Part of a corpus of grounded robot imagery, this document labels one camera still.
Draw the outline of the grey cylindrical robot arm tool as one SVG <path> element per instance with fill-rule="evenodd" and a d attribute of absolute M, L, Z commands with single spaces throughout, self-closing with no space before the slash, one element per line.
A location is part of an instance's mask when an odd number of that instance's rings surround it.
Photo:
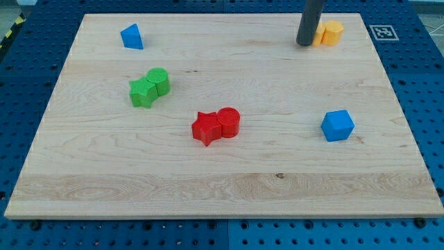
<path fill-rule="evenodd" d="M 301 46 L 312 44 L 324 5 L 325 0 L 306 0 L 296 36 L 297 44 Z"/>

